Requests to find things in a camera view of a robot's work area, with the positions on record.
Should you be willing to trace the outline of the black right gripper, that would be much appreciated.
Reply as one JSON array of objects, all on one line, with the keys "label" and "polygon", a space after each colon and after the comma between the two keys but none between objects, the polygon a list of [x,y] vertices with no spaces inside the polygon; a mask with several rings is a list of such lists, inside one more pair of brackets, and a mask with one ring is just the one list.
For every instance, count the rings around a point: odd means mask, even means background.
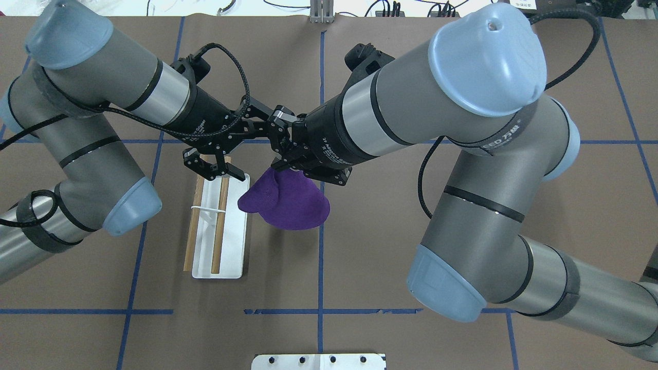
[{"label": "black right gripper", "polygon": [[344,95],[335,96],[306,115],[306,143],[315,158],[301,164],[303,122],[289,108],[277,105],[267,119],[270,147],[276,155],[272,168],[301,170],[307,178],[346,185],[358,154],[343,121],[343,99]]}]

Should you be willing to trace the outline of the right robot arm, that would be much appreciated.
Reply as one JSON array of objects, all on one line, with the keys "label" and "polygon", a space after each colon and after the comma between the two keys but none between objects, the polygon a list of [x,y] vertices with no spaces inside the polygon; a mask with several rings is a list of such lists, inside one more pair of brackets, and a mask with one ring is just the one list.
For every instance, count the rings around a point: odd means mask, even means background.
[{"label": "right robot arm", "polygon": [[273,139],[272,167],[343,185],[352,167],[436,138],[461,150],[419,244],[407,287],[421,304],[472,322],[487,304],[597,335],[656,362],[656,253],[639,283],[519,234],[542,182],[566,171],[578,128],[545,93],[529,19],[491,3],[395,59],[359,44],[335,98]]}]

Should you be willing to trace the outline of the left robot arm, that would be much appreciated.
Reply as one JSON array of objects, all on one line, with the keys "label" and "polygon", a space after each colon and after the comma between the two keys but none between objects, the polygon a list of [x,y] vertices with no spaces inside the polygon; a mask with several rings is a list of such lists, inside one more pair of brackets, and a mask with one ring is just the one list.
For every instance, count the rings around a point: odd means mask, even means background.
[{"label": "left robot arm", "polygon": [[244,172],[224,155],[268,136],[272,110],[245,92],[227,108],[199,87],[207,44],[167,64],[77,1],[52,1],[26,37],[27,70],[2,98],[2,120],[19,138],[40,141],[66,174],[30,192],[2,216],[2,283],[105,229],[122,235],[162,202],[106,119],[123,115],[187,144],[184,164],[207,180]]}]

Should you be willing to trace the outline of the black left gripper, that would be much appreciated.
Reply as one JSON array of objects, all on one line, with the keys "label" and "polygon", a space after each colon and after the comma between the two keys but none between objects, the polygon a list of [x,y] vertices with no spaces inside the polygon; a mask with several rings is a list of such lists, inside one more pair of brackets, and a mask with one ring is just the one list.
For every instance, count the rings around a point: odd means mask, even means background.
[{"label": "black left gripper", "polygon": [[[270,141],[280,141],[277,110],[267,107],[256,98],[242,98],[242,105],[247,109],[242,114],[241,121],[233,131],[235,141],[268,138]],[[218,177],[230,176],[241,182],[245,181],[242,169],[228,162],[224,155],[230,152],[213,137],[190,137],[188,134],[202,135],[216,133],[227,128],[236,118],[236,114],[213,98],[199,86],[193,86],[188,103],[178,117],[178,139],[193,146],[183,150],[184,166],[202,178],[213,181]],[[202,159],[202,155],[209,155],[216,159],[210,163]]]}]

